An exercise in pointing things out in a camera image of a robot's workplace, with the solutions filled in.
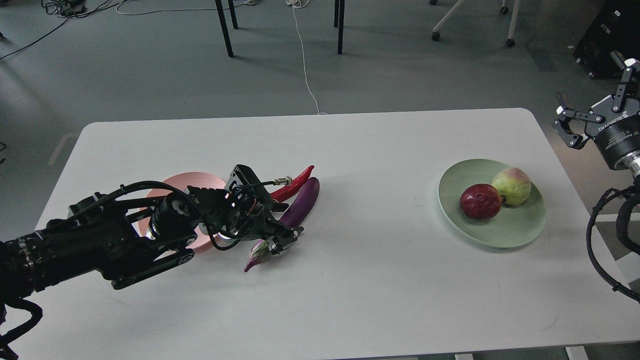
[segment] floor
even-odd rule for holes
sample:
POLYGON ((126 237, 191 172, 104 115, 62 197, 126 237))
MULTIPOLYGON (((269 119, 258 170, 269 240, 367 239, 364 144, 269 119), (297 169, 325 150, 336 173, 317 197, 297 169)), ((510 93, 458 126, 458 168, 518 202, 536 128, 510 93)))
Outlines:
MULTIPOLYGON (((100 4, 86 2, 90 10, 100 4)), ((592 143, 581 151, 568 149, 551 127, 556 91, 582 110, 615 91, 616 79, 589 78, 572 56, 604 0, 523 1, 513 48, 505 46, 510 16, 500 14, 499 0, 469 1, 441 29, 440 41, 432 41, 431 29, 453 4, 348 1, 342 56, 336 55, 333 1, 311 0, 295 12, 284 0, 239 6, 240 29, 230 32, 233 59, 212 11, 125 16, 111 8, 68 21, 0 60, 0 142, 6 144, 0 151, 0 238, 33 230, 78 134, 102 121, 523 107, 538 119, 587 209, 604 190, 630 185, 630 173, 609 170, 592 143)), ((213 6, 210 0, 135 0, 119 10, 213 6)), ((36 1, 2 3, 0 31, 6 39, 0 56, 63 21, 36 1)), ((241 133, 220 129, 211 140, 217 136, 241 133)), ((141 141, 148 142, 147 153, 113 161, 143 163, 154 147, 189 146, 189 139, 141 141)), ((117 138, 113 146, 120 146, 117 138)), ((255 146, 285 148, 286 138, 255 146)), ((604 213, 617 213, 619 205, 604 213)), ((610 234, 610 225, 598 226, 610 234)), ((626 254, 610 241, 612 235, 605 237, 612 253, 626 254)), ((588 347, 587 353, 591 360, 638 359, 640 343, 588 347)), ((567 359, 562 348, 474 357, 567 359)), ((420 357, 444 359, 453 355, 420 357)))

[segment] apple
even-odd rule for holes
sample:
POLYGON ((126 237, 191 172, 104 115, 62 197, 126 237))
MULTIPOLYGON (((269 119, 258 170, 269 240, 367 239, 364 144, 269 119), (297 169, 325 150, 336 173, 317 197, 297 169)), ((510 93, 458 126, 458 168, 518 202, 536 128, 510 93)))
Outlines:
POLYGON ((502 198, 493 186, 475 184, 469 186, 460 195, 460 208, 472 219, 490 219, 498 214, 502 206, 502 198))
POLYGON ((531 193, 529 176, 515 167, 506 168, 499 172, 491 181, 491 185, 498 190, 504 203, 509 206, 522 204, 531 193))

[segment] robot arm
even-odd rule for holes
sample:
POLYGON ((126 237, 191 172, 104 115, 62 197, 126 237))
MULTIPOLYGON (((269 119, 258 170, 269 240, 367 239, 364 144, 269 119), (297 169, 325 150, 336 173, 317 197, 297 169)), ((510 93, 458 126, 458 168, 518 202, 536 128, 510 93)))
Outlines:
POLYGON ((586 113, 573 110, 567 105, 564 96, 556 93, 560 107, 556 111, 558 116, 553 122, 553 127, 564 143, 573 149, 581 149, 593 139, 611 170, 629 169, 633 173, 632 186, 624 190, 607 190, 594 206, 587 226, 586 241, 589 258, 600 276, 614 291, 620 291, 640 301, 640 294, 618 282, 600 266, 591 248, 591 230, 599 212, 613 199, 624 197, 626 201, 620 208, 616 220, 616 236, 626 248, 640 255, 640 245, 628 237, 631 212, 640 204, 640 101, 637 93, 640 62, 636 59, 622 62, 617 53, 611 53, 611 56, 622 70, 616 92, 592 105, 586 113), (571 130, 569 123, 573 120, 584 122, 584 134, 575 134, 571 130))
POLYGON ((187 246, 195 241, 198 225, 204 226, 219 250, 262 238, 272 243, 272 253, 280 253, 298 239, 303 228, 275 220, 271 210, 284 211, 288 206, 276 203, 264 188, 275 183, 261 183, 250 167, 236 165, 224 189, 189 186, 183 192, 157 181, 123 185, 113 193, 95 193, 71 205, 67 219, 51 220, 45 229, 0 242, 0 323, 5 305, 32 314, 25 324, 0 336, 0 356, 16 358, 8 344, 42 317, 42 310, 24 297, 92 270, 119 290, 182 265, 194 256, 187 246), (171 192, 164 197, 117 200, 151 188, 171 192), (144 209, 129 214, 139 208, 144 209), (140 236, 133 223, 144 218, 150 218, 149 234, 140 236), (220 247, 215 234, 233 243, 220 247))

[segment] table leg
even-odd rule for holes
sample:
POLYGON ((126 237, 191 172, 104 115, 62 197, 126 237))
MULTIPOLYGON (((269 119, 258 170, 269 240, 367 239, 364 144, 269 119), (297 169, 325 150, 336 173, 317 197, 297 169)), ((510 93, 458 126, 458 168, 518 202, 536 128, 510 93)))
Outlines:
POLYGON ((234 29, 238 30, 238 20, 236 19, 236 7, 234 6, 234 0, 229 0, 229 12, 231 13, 231 24, 234 29))
POLYGON ((340 13, 338 14, 338 55, 342 55, 342 34, 344 32, 344 0, 339 0, 340 13))
POLYGON ((340 7, 340 0, 335 0, 333 4, 333 27, 338 27, 338 7, 340 7))
POLYGON ((565 349, 569 360, 589 360, 584 347, 566 347, 565 349))
POLYGON ((225 19, 225 11, 222 8, 222 0, 216 0, 216 8, 218 9, 218 17, 220 18, 220 26, 222 27, 222 36, 225 38, 227 46, 227 55, 234 57, 234 51, 231 49, 231 40, 229 39, 229 30, 227 29, 227 20, 225 19))

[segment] chair leg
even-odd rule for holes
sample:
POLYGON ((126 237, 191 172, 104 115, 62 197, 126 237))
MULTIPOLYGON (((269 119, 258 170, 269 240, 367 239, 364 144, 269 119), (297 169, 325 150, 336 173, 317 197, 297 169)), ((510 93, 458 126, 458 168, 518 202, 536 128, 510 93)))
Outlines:
POLYGON ((464 3, 466 3, 467 0, 458 0, 458 2, 451 8, 451 10, 449 10, 449 12, 447 13, 447 15, 444 15, 444 17, 442 18, 442 20, 440 20, 440 22, 438 22, 438 24, 435 26, 435 28, 433 28, 433 32, 434 33, 438 33, 438 31, 440 30, 440 28, 444 25, 445 22, 447 22, 447 20, 449 20, 449 18, 451 16, 453 16, 453 14, 458 11, 458 8, 461 7, 464 3))
POLYGON ((231 24, 234 29, 238 30, 238 20, 236 19, 236 7, 234 6, 234 0, 229 0, 229 12, 231 13, 231 24))
POLYGON ((516 23, 518 22, 518 11, 520 11, 520 0, 515 0, 515 2, 513 3, 513 13, 511 13, 511 24, 509 25, 507 45, 511 44, 511 46, 513 46, 513 44, 515 44, 515 42, 513 41, 513 33, 515 33, 516 31, 516 23))
POLYGON ((225 45, 227 47, 227 55, 230 58, 234 57, 234 51, 231 48, 231 40, 229 39, 229 30, 227 29, 227 20, 225 19, 225 11, 222 7, 222 0, 216 0, 216 8, 218 9, 218 18, 220 18, 220 27, 222 28, 222 36, 225 38, 225 45))
POLYGON ((344 33, 344 1, 339 0, 340 13, 338 14, 338 55, 342 55, 342 34, 344 33))

